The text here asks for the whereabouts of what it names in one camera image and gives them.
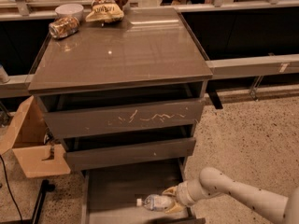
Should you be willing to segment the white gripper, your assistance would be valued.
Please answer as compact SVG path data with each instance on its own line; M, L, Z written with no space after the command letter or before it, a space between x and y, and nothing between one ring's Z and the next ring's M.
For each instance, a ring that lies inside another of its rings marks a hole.
M166 214L173 214L184 210L185 206L192 206L200 199L200 183L198 180L184 181L178 186L165 189L162 192L165 196L176 197L180 203L174 203L166 209Z

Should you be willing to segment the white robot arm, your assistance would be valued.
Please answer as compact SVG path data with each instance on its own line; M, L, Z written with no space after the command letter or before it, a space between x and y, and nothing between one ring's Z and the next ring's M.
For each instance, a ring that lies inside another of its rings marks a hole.
M167 212L174 213L204 199L228 195L273 224L299 224L299 188L289 197L237 182L222 171L204 168L193 180L186 180L162 192L174 200Z

